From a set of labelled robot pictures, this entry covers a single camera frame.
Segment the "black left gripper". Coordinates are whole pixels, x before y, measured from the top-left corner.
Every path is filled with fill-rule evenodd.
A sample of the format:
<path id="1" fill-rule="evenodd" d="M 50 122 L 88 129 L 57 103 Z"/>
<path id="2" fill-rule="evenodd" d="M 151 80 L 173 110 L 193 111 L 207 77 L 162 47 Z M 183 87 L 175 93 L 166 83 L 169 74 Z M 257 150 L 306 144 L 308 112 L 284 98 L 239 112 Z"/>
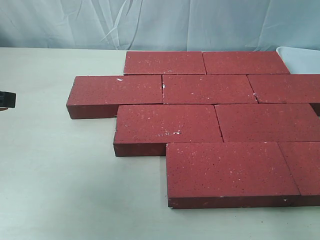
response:
<path id="1" fill-rule="evenodd" d="M 16 93 L 0 91 L 0 107 L 1 108 L 15 108 Z"/>

